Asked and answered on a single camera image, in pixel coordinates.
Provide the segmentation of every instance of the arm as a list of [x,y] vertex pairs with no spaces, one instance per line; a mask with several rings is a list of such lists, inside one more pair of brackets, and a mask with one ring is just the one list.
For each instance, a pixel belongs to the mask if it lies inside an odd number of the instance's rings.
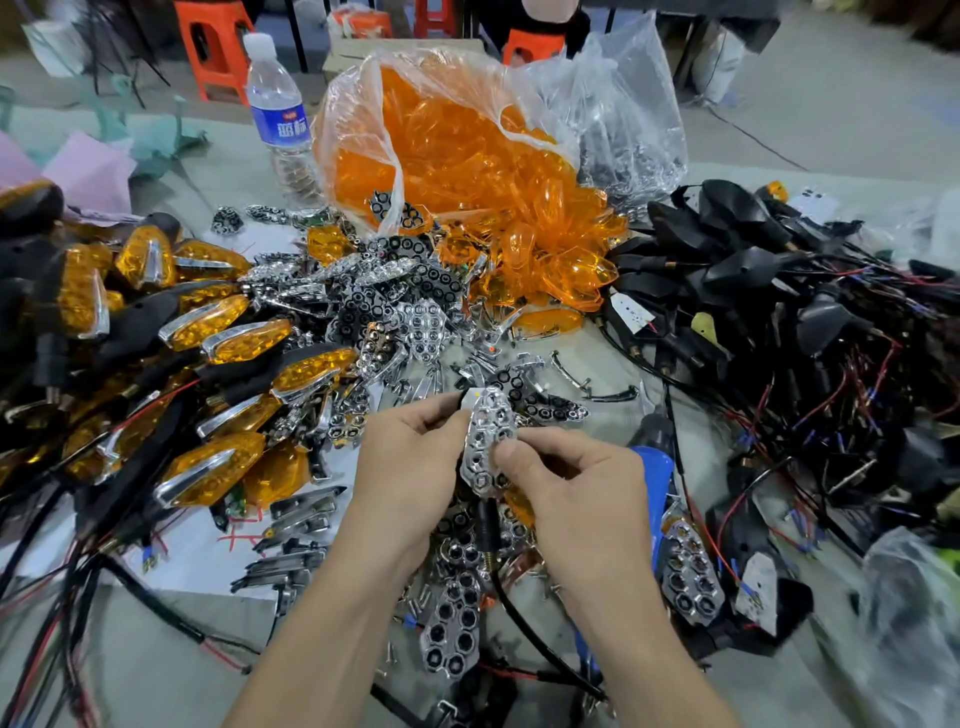
[[[548,470],[542,455],[569,478]],[[639,456],[543,427],[522,429],[493,457],[533,504],[540,551],[603,670],[620,725],[737,728],[666,616],[650,568]]]
[[270,643],[224,728],[359,722],[396,600],[453,494],[469,413],[459,393],[367,423],[353,500],[324,565]]

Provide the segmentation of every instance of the white bottle cap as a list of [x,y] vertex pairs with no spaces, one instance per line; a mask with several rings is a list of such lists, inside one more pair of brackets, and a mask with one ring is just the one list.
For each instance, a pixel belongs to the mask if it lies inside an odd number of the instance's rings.
[[274,61],[276,46],[274,37],[266,33],[247,33],[243,36],[243,47],[251,61]]

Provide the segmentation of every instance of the person's right hand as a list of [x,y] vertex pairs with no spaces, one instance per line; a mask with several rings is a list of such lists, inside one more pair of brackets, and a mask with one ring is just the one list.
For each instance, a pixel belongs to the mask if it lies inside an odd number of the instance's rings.
[[[561,461],[556,470],[571,477],[548,469],[541,456]],[[568,608],[580,612],[634,588],[657,593],[639,455],[580,432],[530,427],[499,443],[493,460],[533,504],[540,552]]]

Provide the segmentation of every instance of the red stool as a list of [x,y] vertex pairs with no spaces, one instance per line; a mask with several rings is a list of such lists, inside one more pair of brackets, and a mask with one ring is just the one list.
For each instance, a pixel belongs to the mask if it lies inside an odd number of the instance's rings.
[[414,37],[427,37],[430,31],[443,31],[450,37],[460,37],[460,24],[454,12],[453,0],[440,0],[440,9],[431,11],[429,0],[417,0],[414,18]]
[[516,28],[510,31],[507,44],[503,46],[503,63],[511,65],[514,55],[519,54],[524,63],[545,61],[559,56],[564,51],[564,36],[542,36],[539,33],[524,33]]
[[[180,20],[180,34],[186,55],[190,59],[194,78],[200,90],[200,98],[210,99],[206,95],[208,85],[225,86],[237,92],[240,101],[247,103],[247,71],[249,62],[243,45],[237,36],[237,27],[253,32],[253,24],[243,3],[188,3],[176,0],[177,18]],[[193,39],[193,29],[200,26],[206,39],[209,54],[201,61],[197,53],[197,44]]]

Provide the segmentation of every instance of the person's left hand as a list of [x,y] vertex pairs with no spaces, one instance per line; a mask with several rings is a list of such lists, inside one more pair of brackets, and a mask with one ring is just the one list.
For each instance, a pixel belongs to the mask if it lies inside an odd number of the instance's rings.
[[405,579],[422,563],[430,532],[453,495],[469,410],[460,392],[377,412],[367,420],[353,500],[334,551],[356,549]]

